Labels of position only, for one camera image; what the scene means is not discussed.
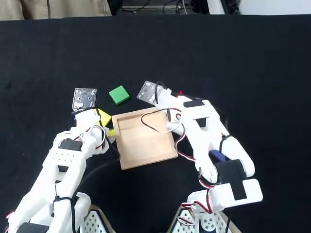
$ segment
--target wire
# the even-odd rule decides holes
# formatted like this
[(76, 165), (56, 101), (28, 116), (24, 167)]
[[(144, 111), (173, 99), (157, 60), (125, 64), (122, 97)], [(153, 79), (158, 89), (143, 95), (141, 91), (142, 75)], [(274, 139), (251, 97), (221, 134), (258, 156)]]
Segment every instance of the wire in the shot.
[(193, 222), (191, 222), (191, 221), (189, 221), (189, 220), (187, 220), (187, 219), (184, 219), (183, 217), (179, 217), (179, 216), (178, 216), (178, 217), (177, 217), (177, 221), (180, 222), (181, 224), (183, 224), (183, 225), (186, 226), (186, 227), (194, 226), (194, 223), (193, 223)]
[(229, 225), (230, 225), (230, 219), (228, 217), (227, 226), (225, 227), (225, 233), (228, 233), (229, 231)]
[(135, 9), (135, 10), (128, 10), (128, 9), (124, 9), (124, 8), (121, 8), (121, 9), (122, 9), (123, 11), (126, 11), (126, 12), (136, 13), (137, 11), (140, 11), (140, 10), (142, 10), (143, 8), (145, 8), (145, 7), (149, 4), (150, 1), (151, 1), (151, 0), (147, 0), (147, 1), (145, 2), (145, 4), (144, 4), (142, 7), (138, 8), (138, 9)]
[(178, 0), (176, 3), (176, 7), (175, 7), (175, 14), (177, 15), (177, 13), (179, 13), (179, 3), (181, 2), (181, 0)]
[(178, 128), (180, 127), (180, 124), (179, 124), (178, 126), (176, 126), (175, 128), (171, 129), (171, 130), (167, 130), (167, 131), (161, 132), (161, 131), (157, 130), (156, 128), (154, 128), (154, 127), (148, 125), (146, 122), (143, 121), (143, 118), (144, 118), (145, 116), (150, 115), (150, 114), (153, 114), (153, 113), (157, 113), (157, 112), (160, 112), (160, 111), (163, 111), (163, 110), (176, 110), (176, 111), (181, 112), (178, 108), (163, 108), (163, 109), (159, 109), (159, 110), (156, 110), (156, 111), (153, 111), (153, 112), (144, 113), (144, 114), (141, 116), (141, 118), (140, 118), (141, 123), (144, 124), (145, 126), (151, 128), (151, 129), (157, 131), (158, 133), (169, 133), (169, 132), (172, 132), (172, 131), (178, 129)]
[(183, 134), (179, 137), (179, 139), (176, 140), (176, 142), (175, 142), (175, 144), (174, 144), (175, 150), (177, 151), (177, 153), (178, 153), (179, 155), (183, 156), (185, 159), (188, 159), (188, 160), (190, 160), (190, 161), (192, 161), (192, 162), (195, 162), (195, 159), (194, 159), (193, 157), (188, 156), (188, 155), (186, 155), (186, 154), (183, 153), (183, 152), (180, 152), (180, 151), (178, 150), (178, 148), (177, 148), (178, 143), (180, 143), (180, 142), (186, 137), (186, 129), (185, 129), (185, 126), (184, 126), (184, 124), (181, 124), (181, 126), (183, 127), (184, 131), (183, 131)]
[(186, 13), (186, 15), (188, 14), (188, 12), (187, 12), (187, 10), (186, 10), (186, 6), (185, 6), (185, 0), (182, 0), (183, 1), (183, 7), (184, 7), (184, 9), (185, 9), (185, 13)]
[(163, 4), (162, 12), (163, 12), (164, 15), (165, 15), (165, 6), (168, 5), (168, 4), (170, 4), (170, 3), (173, 2), (173, 1), (176, 1), (176, 0), (170, 0), (170, 1), (167, 1), (166, 3)]
[(88, 178), (90, 178), (94, 173), (96, 173), (97, 171), (101, 170), (102, 168), (104, 168), (104, 167), (106, 167), (106, 166), (108, 166), (108, 165), (111, 165), (111, 164), (113, 164), (113, 163), (115, 163), (115, 162), (117, 162), (117, 161), (120, 160), (121, 155), (120, 155), (119, 151), (112, 145), (112, 143), (109, 141), (107, 135), (106, 135), (105, 137), (106, 137), (106, 139), (107, 139), (107, 142), (108, 142), (109, 146), (117, 153), (117, 155), (118, 155), (117, 158), (114, 159), (114, 160), (112, 160), (112, 161), (109, 161), (109, 162), (107, 162), (107, 163), (104, 163), (104, 164), (98, 166), (97, 168), (95, 168), (94, 170), (92, 170), (89, 174), (87, 174), (86, 176), (84, 176), (84, 178), (81, 180), (81, 182), (80, 182), (79, 186), (77, 187), (77, 189), (78, 189), (79, 187), (81, 187), (81, 186), (86, 182), (86, 180), (87, 180)]
[(102, 130), (102, 132), (104, 133), (103, 139), (102, 139), (102, 141), (101, 141), (101, 144), (95, 148), (95, 149), (98, 149), (99, 147), (101, 147), (101, 146), (104, 144), (104, 142), (105, 142), (105, 140), (106, 140), (106, 130), (105, 130), (102, 126), (100, 126), (100, 125), (93, 125), (93, 126), (91, 127), (91, 130), (92, 130), (94, 127), (99, 128), (99, 129)]
[(210, 188), (214, 187), (213, 185), (209, 185), (209, 184), (204, 183), (201, 179), (199, 179), (199, 183), (201, 186), (203, 186), (206, 189), (210, 189)]
[(204, 210), (205, 210), (207, 213), (209, 213), (209, 214), (213, 213), (213, 212), (209, 209), (209, 208), (210, 208), (209, 200), (208, 200), (208, 203), (207, 203), (207, 207), (205, 207), (201, 202), (199, 202), (199, 201), (197, 201), (197, 200), (195, 200), (193, 203), (186, 203), (186, 202), (184, 202), (184, 203), (182, 203), (181, 205), (182, 205), (183, 207), (187, 208), (187, 207), (191, 207), (191, 206), (194, 205), (194, 204), (198, 204), (199, 206), (202, 207), (202, 209), (204, 209)]
[(158, 104), (158, 101), (157, 101), (157, 86), (159, 86), (159, 84), (161, 84), (162, 85), (162, 87), (164, 88), (164, 89), (166, 89), (166, 86), (164, 85), (164, 83), (163, 82), (161, 82), (161, 81), (157, 81), (156, 83), (155, 83), (155, 102)]
[(81, 112), (84, 112), (84, 111), (87, 111), (87, 110), (90, 110), (90, 109), (96, 109), (96, 107), (88, 107), (88, 108), (78, 108), (77, 110), (71, 112), (72, 115), (77, 115), (78, 113), (81, 113)]

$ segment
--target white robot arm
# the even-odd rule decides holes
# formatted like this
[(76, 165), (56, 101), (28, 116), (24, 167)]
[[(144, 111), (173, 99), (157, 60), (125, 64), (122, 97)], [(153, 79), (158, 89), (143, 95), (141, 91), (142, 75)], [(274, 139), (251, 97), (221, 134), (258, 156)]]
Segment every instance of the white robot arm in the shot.
[(76, 190), (86, 160), (109, 149), (109, 129), (98, 117), (94, 109), (81, 112), (77, 127), (56, 136), (33, 187), (8, 216), (9, 233), (71, 233), (84, 223), (91, 200)]
[[(230, 136), (211, 103), (172, 94), (170, 89), (158, 84), (146, 81), (137, 98), (159, 109), (179, 110), (175, 112), (177, 116), (168, 113), (167, 128), (179, 135), (186, 134), (193, 149), (199, 181), (207, 188), (192, 193), (188, 202), (200, 201), (206, 206), (210, 205), (211, 211), (219, 211), (261, 201), (263, 196), (259, 182), (247, 179), (255, 173), (253, 161), (238, 140)], [(202, 120), (204, 124), (200, 126), (199, 121)], [(225, 155), (228, 161), (212, 163), (209, 153), (214, 150), (220, 150), (220, 155)]]

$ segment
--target red wire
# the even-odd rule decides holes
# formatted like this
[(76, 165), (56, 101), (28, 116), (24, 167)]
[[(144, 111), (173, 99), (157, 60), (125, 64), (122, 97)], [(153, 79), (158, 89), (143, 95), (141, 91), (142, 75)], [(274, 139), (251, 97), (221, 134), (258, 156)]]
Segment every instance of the red wire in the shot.
[(181, 224), (183, 224), (183, 225), (185, 225), (185, 226), (192, 226), (192, 225), (194, 225), (194, 223), (193, 222), (190, 222), (189, 220), (187, 220), (187, 219), (184, 219), (183, 217), (177, 217), (177, 220), (182, 220), (182, 221), (184, 221), (184, 222), (186, 222), (186, 223), (188, 223), (188, 224), (190, 224), (190, 225), (186, 225), (186, 224), (184, 224), (184, 223), (182, 223), (182, 222), (180, 222)]

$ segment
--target cable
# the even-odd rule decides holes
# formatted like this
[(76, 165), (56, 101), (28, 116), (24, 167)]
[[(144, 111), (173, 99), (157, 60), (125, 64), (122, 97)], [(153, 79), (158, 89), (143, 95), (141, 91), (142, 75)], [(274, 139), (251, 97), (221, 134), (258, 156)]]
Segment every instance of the cable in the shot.
[(93, 126), (91, 127), (91, 130), (92, 130), (94, 127), (99, 128), (99, 129), (104, 133), (104, 135), (102, 136), (103, 139), (102, 139), (100, 145), (97, 146), (97, 147), (95, 148), (95, 149), (98, 149), (98, 148), (101, 147), (101, 146), (104, 144), (104, 142), (105, 142), (105, 139), (106, 139), (106, 130), (105, 130), (102, 126), (100, 126), (100, 125), (93, 125)]
[(78, 113), (90, 110), (90, 109), (96, 109), (96, 107), (88, 107), (88, 108), (78, 108), (77, 110), (74, 110), (73, 112), (71, 112), (72, 115), (77, 115)]
[(179, 3), (181, 2), (181, 0), (178, 0), (176, 3), (176, 7), (175, 7), (175, 15), (177, 15), (177, 13), (179, 13)]
[(150, 114), (153, 114), (153, 113), (157, 113), (157, 112), (160, 112), (160, 111), (163, 111), (163, 110), (176, 110), (176, 111), (181, 112), (178, 108), (163, 108), (163, 109), (159, 109), (159, 110), (156, 110), (156, 111), (153, 111), (153, 112), (144, 113), (144, 114), (141, 116), (141, 118), (140, 118), (141, 123), (144, 124), (145, 126), (151, 128), (151, 129), (157, 131), (158, 133), (169, 133), (169, 132), (172, 132), (172, 131), (176, 130), (177, 128), (179, 128), (180, 125), (176, 126), (174, 129), (161, 132), (161, 131), (157, 130), (156, 128), (154, 128), (154, 127), (148, 125), (146, 122), (143, 121), (143, 118), (144, 118), (146, 115), (150, 115)]
[(184, 219), (183, 217), (179, 217), (179, 216), (178, 216), (178, 217), (177, 217), (177, 221), (178, 221), (180, 224), (183, 224), (183, 225), (186, 226), (186, 227), (194, 226), (194, 223), (193, 223), (193, 222), (191, 222), (191, 221), (189, 221), (189, 220), (187, 220), (187, 219)]
[(177, 153), (178, 153), (179, 155), (183, 156), (185, 159), (190, 160), (190, 161), (192, 161), (192, 162), (195, 162), (195, 159), (194, 159), (193, 157), (188, 156), (188, 155), (184, 154), (183, 152), (180, 152), (180, 151), (178, 150), (178, 148), (177, 148), (178, 143), (180, 143), (180, 142), (186, 137), (186, 129), (185, 129), (185, 126), (184, 126), (184, 124), (181, 124), (181, 126), (183, 127), (184, 131), (183, 131), (183, 134), (179, 137), (179, 139), (177, 139), (177, 141), (176, 141), (175, 144), (174, 144), (175, 150), (177, 151)]
[(229, 225), (230, 225), (230, 219), (228, 217), (227, 226), (225, 227), (225, 233), (228, 233), (229, 231)]
[(111, 164), (113, 164), (113, 163), (115, 163), (115, 162), (117, 162), (117, 161), (120, 160), (120, 156), (121, 156), (121, 155), (120, 155), (119, 151), (112, 145), (112, 143), (109, 141), (107, 135), (106, 135), (106, 139), (107, 139), (107, 142), (108, 142), (109, 146), (117, 153), (118, 157), (117, 157), (116, 159), (112, 160), (112, 161), (109, 161), (109, 162), (107, 162), (107, 163), (104, 163), (104, 164), (98, 166), (97, 168), (95, 168), (94, 170), (92, 170), (89, 174), (87, 174), (86, 176), (84, 176), (84, 178), (81, 180), (81, 182), (80, 182), (79, 186), (77, 187), (77, 189), (78, 189), (79, 187), (81, 187), (81, 186), (86, 182), (86, 180), (87, 180), (89, 177), (91, 177), (94, 173), (96, 173), (97, 171), (101, 170), (102, 168), (104, 168), (104, 167), (106, 167), (106, 166), (108, 166), (108, 165), (111, 165)]
[(199, 179), (199, 183), (201, 186), (203, 186), (206, 189), (210, 189), (214, 187), (214, 185), (209, 185), (209, 184), (204, 183), (201, 179)]
[(161, 81), (157, 81), (156, 83), (155, 83), (155, 102), (158, 104), (158, 101), (157, 101), (157, 86), (159, 86), (159, 84), (161, 84), (162, 85), (162, 87), (164, 88), (164, 89), (166, 89), (166, 86), (164, 85), (164, 83), (163, 82), (161, 82)]
[(184, 7), (184, 9), (185, 9), (185, 13), (186, 13), (186, 15), (188, 14), (188, 12), (187, 12), (187, 10), (186, 10), (186, 6), (185, 6), (185, 0), (182, 0), (183, 1), (183, 7)]
[(70, 207), (71, 207), (71, 215), (72, 215), (72, 218), (71, 218), (71, 227), (72, 227), (72, 232), (73, 233), (77, 233), (76, 232), (76, 212), (74, 210), (74, 204), (73, 204), (73, 200), (72, 198), (70, 197), (63, 197), (63, 198), (60, 198), (59, 196), (56, 196), (54, 201), (53, 201), (53, 204), (57, 201), (61, 201), (61, 200), (69, 200), (70, 201)]
[(151, 0), (147, 0), (147, 1), (145, 2), (145, 4), (144, 4), (142, 7), (138, 8), (138, 9), (135, 9), (135, 10), (127, 10), (127, 9), (124, 9), (124, 8), (121, 8), (121, 9), (122, 9), (123, 11), (126, 11), (126, 12), (136, 13), (137, 11), (140, 11), (140, 10), (142, 10), (143, 8), (145, 8), (145, 7), (149, 4), (150, 1), (151, 1)]
[(202, 209), (204, 209), (204, 210), (205, 210), (207, 213), (209, 213), (209, 214), (213, 213), (213, 212), (209, 209), (209, 208), (210, 208), (210, 204), (209, 204), (209, 203), (207, 203), (207, 207), (205, 207), (201, 202), (195, 200), (193, 203), (186, 203), (186, 202), (184, 202), (184, 203), (182, 203), (181, 205), (182, 205), (183, 207), (187, 208), (187, 207), (190, 207), (190, 206), (192, 206), (192, 205), (194, 205), (194, 204), (198, 204), (199, 206), (202, 207)]
[(163, 4), (162, 12), (163, 12), (164, 15), (165, 15), (165, 6), (168, 5), (168, 4), (170, 4), (170, 3), (173, 2), (173, 1), (176, 1), (176, 0), (170, 0), (170, 1), (167, 1), (166, 3)]

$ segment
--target black table surface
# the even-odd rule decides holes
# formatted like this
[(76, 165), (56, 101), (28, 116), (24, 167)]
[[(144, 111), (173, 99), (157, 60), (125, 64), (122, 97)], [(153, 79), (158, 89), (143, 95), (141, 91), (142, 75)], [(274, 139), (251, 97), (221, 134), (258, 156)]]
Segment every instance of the black table surface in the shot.
[[(0, 22), (1, 225), (42, 168), (58, 132), (74, 125), (76, 87), (97, 88), (111, 115), (151, 107), (145, 80), (206, 98), (253, 159), (263, 201), (233, 208), (242, 232), (308, 231), (311, 16), (167, 16)], [(115, 105), (123, 85), (131, 99)], [(191, 154), (189, 143), (181, 150)], [(87, 161), (85, 174), (115, 156)], [(183, 159), (98, 171), (79, 189), (118, 233), (164, 232), (201, 187)]]

